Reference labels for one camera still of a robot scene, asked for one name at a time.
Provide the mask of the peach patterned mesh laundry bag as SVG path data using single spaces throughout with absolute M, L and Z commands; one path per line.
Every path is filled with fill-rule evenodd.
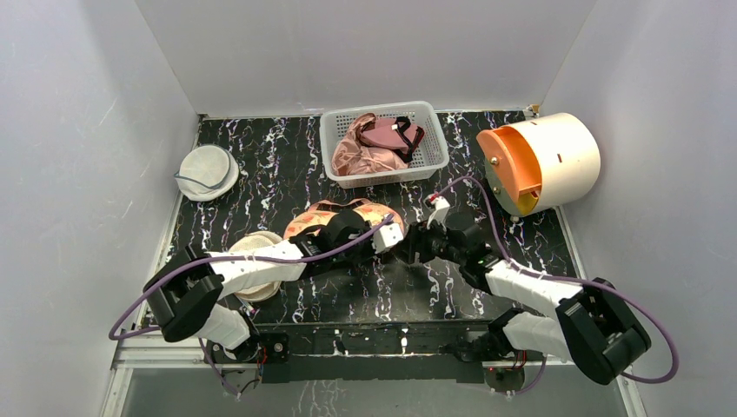
M 391 207 L 378 202 L 372 202 L 366 198 L 356 198 L 348 203 L 340 204 L 328 200 L 322 200 L 309 206 L 309 208 L 297 215 L 286 227 L 282 234 L 283 239 L 289 239 L 300 234 L 311 226 L 325 226 L 337 214 L 343 210 L 356 212 L 370 227 L 379 224 L 386 215 L 393 216 L 393 222 L 398 224 L 403 235 L 406 227 L 402 217 Z

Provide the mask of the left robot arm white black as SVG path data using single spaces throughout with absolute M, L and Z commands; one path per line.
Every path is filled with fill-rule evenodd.
M 202 338 L 238 361 L 256 357 L 260 337 L 245 313 L 221 299 L 258 286 L 298 281 L 389 251 L 403 238 L 393 215 L 372 226 L 348 209 L 324 224 L 268 246 L 244 251 L 202 252 L 186 248 L 143 289 L 167 342 Z

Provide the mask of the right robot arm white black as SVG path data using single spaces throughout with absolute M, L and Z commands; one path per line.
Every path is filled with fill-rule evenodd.
M 488 326 L 491 352 L 502 360 L 522 350 L 572 361 L 591 381 L 607 385 L 652 346 L 609 281 L 553 281 L 523 274 L 485 239 L 471 215 L 414 222 L 396 247 L 408 264 L 436 258 L 457 265 L 472 288 L 522 304 Z

